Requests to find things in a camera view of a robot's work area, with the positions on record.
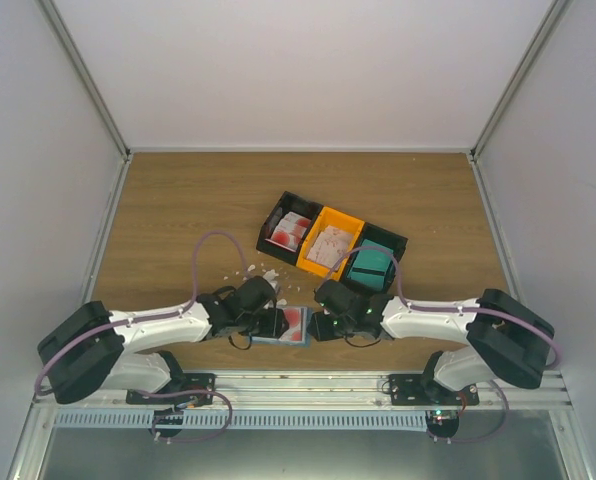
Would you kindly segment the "blue leather card holder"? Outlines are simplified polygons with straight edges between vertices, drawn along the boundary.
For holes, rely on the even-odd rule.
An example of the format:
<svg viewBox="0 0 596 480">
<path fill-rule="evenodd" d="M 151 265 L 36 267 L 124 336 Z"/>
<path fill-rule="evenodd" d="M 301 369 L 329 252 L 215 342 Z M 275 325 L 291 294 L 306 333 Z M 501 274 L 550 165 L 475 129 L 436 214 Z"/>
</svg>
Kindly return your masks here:
<svg viewBox="0 0 596 480">
<path fill-rule="evenodd" d="M 283 346 L 306 346 L 309 343 L 307 327 L 312 309 L 306 306 L 280 306 L 264 311 L 259 335 L 254 343 Z"/>
</svg>

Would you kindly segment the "red dotted credit card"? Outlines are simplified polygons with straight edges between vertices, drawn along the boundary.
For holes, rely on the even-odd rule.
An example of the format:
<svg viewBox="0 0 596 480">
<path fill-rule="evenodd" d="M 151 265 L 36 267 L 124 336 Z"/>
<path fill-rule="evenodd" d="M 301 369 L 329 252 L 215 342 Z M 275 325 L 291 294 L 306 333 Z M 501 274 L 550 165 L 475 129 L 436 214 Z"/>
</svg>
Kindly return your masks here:
<svg viewBox="0 0 596 480">
<path fill-rule="evenodd" d="M 288 322 L 288 330 L 280 337 L 280 341 L 289 345 L 305 344 L 310 309 L 308 307 L 284 307 L 283 313 Z"/>
</svg>

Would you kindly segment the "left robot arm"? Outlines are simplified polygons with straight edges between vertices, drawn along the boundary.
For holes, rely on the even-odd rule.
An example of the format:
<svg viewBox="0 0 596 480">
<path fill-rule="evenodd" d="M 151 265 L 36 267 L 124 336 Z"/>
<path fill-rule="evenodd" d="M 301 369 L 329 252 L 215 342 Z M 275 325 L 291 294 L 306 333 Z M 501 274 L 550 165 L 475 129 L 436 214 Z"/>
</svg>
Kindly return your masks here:
<svg viewBox="0 0 596 480">
<path fill-rule="evenodd" d="M 206 390 L 190 381 L 167 346 L 236 335 L 278 339 L 288 328 L 274 283 L 261 276 L 152 310 L 109 310 L 91 301 L 38 344 L 42 370 L 34 393 L 62 405 L 102 390 L 124 390 L 142 403 L 187 402 Z"/>
</svg>

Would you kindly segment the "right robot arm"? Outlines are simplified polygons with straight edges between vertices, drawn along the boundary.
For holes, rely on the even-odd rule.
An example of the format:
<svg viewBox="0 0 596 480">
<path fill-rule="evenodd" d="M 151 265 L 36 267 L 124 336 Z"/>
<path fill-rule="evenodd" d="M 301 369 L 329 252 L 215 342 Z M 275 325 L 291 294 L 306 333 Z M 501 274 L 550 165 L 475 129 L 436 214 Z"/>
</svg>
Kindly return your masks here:
<svg viewBox="0 0 596 480">
<path fill-rule="evenodd" d="M 546 320 L 498 289 L 475 299 L 417 302 L 397 295 L 362 295 L 334 280 L 315 292 L 320 311 L 308 325 L 319 342 L 427 338 L 459 344 L 433 353 L 420 380 L 422 396 L 442 405 L 456 392 L 500 379 L 517 388 L 540 387 L 554 352 L 555 330 Z"/>
</svg>

